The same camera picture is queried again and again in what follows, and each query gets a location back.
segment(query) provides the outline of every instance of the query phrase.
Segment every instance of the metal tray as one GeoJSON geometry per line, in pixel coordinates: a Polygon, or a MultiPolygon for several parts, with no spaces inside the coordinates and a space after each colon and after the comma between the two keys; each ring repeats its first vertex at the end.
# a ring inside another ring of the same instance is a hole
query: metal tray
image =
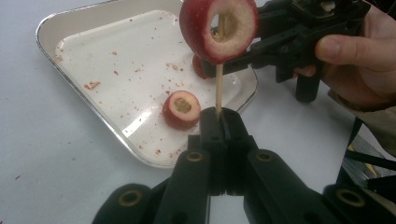
{"type": "MultiPolygon", "coordinates": [[[[173,91],[190,91],[202,109],[215,104],[215,81],[195,75],[178,25],[178,0],[110,1],[48,16],[36,38],[49,60],[139,160],[174,167],[186,132],[161,114],[173,91]]],[[[241,109],[254,95],[252,69],[224,77],[223,106],[241,109]]]]}

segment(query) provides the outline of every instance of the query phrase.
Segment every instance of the red apple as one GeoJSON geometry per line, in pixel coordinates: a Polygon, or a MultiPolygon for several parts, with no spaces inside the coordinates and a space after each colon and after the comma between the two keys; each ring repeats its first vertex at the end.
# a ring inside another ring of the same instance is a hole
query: red apple
{"type": "Polygon", "coordinates": [[[165,122],[172,128],[187,131],[199,121],[201,106],[188,91],[173,92],[163,104],[165,122]]]}
{"type": "Polygon", "coordinates": [[[194,68],[194,71],[198,77],[200,77],[201,79],[208,78],[208,76],[204,73],[204,69],[202,68],[201,60],[196,54],[194,54],[194,57],[192,57],[192,67],[194,68]]]}
{"type": "Polygon", "coordinates": [[[251,44],[258,12],[254,0],[184,0],[179,21],[192,51],[205,61],[220,64],[238,56],[251,44]],[[225,18],[222,39],[211,32],[217,15],[225,18]]]}

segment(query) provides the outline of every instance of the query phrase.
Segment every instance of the finger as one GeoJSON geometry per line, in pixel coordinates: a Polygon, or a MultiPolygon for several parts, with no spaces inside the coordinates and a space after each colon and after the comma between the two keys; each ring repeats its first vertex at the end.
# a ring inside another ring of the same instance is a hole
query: finger
{"type": "Polygon", "coordinates": [[[396,67],[396,39],[369,39],[360,36],[327,35],[316,45],[317,57],[333,64],[353,64],[374,71],[396,67]]]}
{"type": "Polygon", "coordinates": [[[295,68],[294,74],[303,75],[305,77],[312,77],[317,72],[317,68],[314,65],[308,65],[304,68],[295,68]]]}

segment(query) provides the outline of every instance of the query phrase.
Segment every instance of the wooden stick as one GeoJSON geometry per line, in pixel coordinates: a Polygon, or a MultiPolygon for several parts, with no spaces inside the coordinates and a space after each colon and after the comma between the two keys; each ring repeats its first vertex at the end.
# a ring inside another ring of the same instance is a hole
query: wooden stick
{"type": "MultiPolygon", "coordinates": [[[[225,17],[219,14],[219,41],[224,38],[225,17]]],[[[222,98],[222,77],[224,73],[224,64],[216,65],[216,116],[220,119],[221,114],[221,98],[222,98]]]]}

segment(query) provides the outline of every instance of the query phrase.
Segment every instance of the hand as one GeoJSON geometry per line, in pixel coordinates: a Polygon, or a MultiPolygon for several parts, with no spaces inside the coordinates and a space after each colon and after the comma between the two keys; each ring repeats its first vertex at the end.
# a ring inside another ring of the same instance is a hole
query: hand
{"type": "MultiPolygon", "coordinates": [[[[396,21],[371,7],[363,36],[327,35],[315,53],[325,62],[323,81],[340,97],[363,110],[396,105],[396,21]]],[[[312,76],[315,66],[297,68],[312,76]]]]}

